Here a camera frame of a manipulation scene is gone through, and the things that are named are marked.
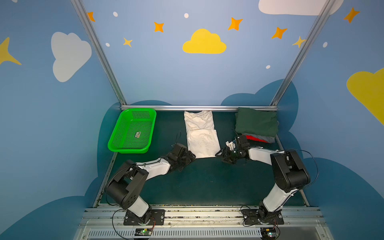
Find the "white printed t shirt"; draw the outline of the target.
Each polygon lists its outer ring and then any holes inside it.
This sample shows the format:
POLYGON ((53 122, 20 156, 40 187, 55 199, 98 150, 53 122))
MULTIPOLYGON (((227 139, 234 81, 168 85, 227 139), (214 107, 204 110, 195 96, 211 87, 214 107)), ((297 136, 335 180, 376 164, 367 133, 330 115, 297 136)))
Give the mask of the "white printed t shirt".
POLYGON ((211 111, 184 111, 188 149, 197 159, 214 158, 221 149, 211 111))

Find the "green plastic perforated basket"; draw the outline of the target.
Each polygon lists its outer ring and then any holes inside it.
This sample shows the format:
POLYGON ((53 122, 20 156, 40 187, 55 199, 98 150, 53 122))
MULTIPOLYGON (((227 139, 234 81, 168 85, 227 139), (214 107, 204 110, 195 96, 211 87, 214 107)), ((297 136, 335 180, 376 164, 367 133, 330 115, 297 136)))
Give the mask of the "green plastic perforated basket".
POLYGON ((109 150, 121 154, 145 154, 152 142, 156 117, 154 109, 124 110, 108 142, 109 150), (139 138, 135 138, 136 132, 141 132, 139 138))

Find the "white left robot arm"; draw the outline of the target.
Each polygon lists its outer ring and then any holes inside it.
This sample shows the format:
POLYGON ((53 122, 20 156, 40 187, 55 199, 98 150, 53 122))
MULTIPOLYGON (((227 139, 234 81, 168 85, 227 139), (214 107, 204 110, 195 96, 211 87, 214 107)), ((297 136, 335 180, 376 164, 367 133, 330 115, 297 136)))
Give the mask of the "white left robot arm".
POLYGON ((173 171, 182 171, 195 160, 196 155, 179 143, 166 156, 153 161, 135 163, 127 160, 106 185, 105 192, 137 223, 146 224, 152 216, 152 207, 140 197, 146 181, 173 171))

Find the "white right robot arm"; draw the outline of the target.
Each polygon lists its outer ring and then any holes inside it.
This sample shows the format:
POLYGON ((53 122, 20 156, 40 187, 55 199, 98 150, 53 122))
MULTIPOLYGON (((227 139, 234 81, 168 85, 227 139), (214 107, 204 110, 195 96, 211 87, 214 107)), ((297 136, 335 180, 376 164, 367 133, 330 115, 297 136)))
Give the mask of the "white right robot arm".
POLYGON ((284 204, 296 192, 313 184, 297 149, 272 151, 252 147, 246 136, 237 136, 220 149, 215 156, 223 162, 235 164, 238 159, 249 159, 272 166, 275 184, 259 204, 258 220, 266 224, 281 216, 284 204))

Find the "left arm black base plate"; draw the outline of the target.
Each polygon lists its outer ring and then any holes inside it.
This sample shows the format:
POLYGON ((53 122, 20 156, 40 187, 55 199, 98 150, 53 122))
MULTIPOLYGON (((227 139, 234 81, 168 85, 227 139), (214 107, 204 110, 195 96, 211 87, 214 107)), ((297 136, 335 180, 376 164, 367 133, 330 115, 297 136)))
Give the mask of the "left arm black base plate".
POLYGON ((126 211, 124 226, 149 226, 155 224, 162 226, 165 219, 165 210, 152 210, 149 208, 142 217, 138 217, 131 211, 126 211))

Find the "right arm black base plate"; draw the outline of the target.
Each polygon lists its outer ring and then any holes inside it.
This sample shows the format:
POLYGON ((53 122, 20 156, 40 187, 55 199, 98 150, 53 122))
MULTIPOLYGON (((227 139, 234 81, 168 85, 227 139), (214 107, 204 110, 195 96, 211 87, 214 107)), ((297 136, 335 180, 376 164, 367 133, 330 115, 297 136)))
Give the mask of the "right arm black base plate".
POLYGON ((245 226, 253 225, 283 225, 282 211, 268 212, 263 209, 241 209, 245 226))

